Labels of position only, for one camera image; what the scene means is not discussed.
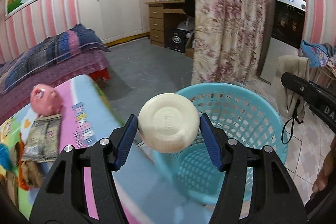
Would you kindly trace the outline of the person's hand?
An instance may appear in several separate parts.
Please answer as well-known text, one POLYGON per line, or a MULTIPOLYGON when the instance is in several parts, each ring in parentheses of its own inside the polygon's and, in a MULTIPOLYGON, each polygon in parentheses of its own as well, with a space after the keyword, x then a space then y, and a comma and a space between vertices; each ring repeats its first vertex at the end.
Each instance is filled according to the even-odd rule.
POLYGON ((333 141, 331 142, 330 151, 325 157, 323 166, 313 184, 313 194, 323 191, 327 187, 329 177, 335 169, 335 143, 336 137, 334 137, 333 141))

